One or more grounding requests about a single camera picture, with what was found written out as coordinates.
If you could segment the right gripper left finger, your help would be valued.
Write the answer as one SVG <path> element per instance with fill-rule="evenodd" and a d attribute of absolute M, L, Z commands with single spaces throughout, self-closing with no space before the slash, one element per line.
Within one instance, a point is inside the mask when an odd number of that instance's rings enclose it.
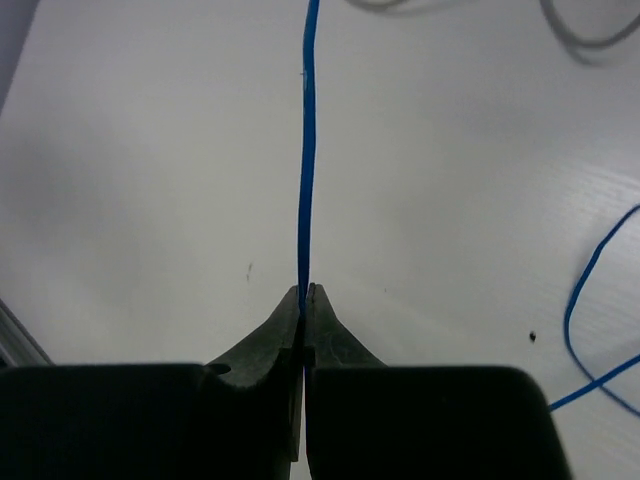
<path fill-rule="evenodd" d="M 303 324 L 288 291 L 206 364 L 1 373 L 5 479 L 286 479 L 300 442 Z"/>

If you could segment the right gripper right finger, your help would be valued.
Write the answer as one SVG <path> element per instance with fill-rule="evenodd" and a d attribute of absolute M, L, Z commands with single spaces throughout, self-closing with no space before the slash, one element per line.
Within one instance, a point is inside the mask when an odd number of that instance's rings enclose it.
<path fill-rule="evenodd" d="M 391 367 L 337 318 L 305 319 L 306 451 L 315 479 L 568 479 L 546 399 L 505 366 Z"/>

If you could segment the aluminium rail left side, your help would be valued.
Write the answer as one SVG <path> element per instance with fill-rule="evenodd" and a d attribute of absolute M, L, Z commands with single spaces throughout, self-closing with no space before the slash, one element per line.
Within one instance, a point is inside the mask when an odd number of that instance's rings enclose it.
<path fill-rule="evenodd" d="M 7 367 L 52 366 L 44 352 L 7 305 L 1 307 L 1 361 Z"/>

